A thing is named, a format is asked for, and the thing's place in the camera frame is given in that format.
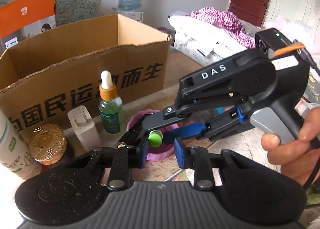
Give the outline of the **person's right hand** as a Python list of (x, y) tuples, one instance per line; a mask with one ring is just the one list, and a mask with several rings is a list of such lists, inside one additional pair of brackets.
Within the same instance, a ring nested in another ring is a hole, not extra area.
[(285, 145), (281, 145), (280, 139), (272, 133), (264, 134), (261, 139), (269, 163), (280, 165), (281, 173), (300, 185), (306, 183), (319, 159), (319, 149), (309, 150), (310, 142), (319, 135), (319, 118), (319, 107), (311, 109), (298, 139)]

